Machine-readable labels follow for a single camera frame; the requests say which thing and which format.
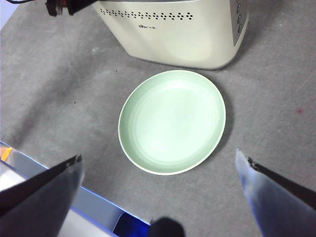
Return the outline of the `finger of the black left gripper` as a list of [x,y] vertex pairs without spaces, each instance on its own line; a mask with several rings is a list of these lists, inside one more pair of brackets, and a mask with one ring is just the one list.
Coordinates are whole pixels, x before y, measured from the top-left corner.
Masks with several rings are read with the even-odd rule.
[[70,15],[74,15],[93,3],[95,3],[95,0],[66,0],[68,13]]
[[57,16],[56,7],[58,6],[57,0],[47,0],[45,3],[47,12],[50,16]]

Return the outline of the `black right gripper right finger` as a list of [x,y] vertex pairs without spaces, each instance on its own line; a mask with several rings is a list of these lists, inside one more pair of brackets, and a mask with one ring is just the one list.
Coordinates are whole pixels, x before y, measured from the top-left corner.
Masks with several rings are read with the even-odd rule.
[[264,237],[314,237],[316,193],[236,151],[243,194]]

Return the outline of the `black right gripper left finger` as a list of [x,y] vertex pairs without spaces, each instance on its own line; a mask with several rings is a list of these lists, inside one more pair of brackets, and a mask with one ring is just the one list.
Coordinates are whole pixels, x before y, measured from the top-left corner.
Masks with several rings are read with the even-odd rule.
[[82,157],[76,155],[0,193],[2,237],[58,236],[82,183]]

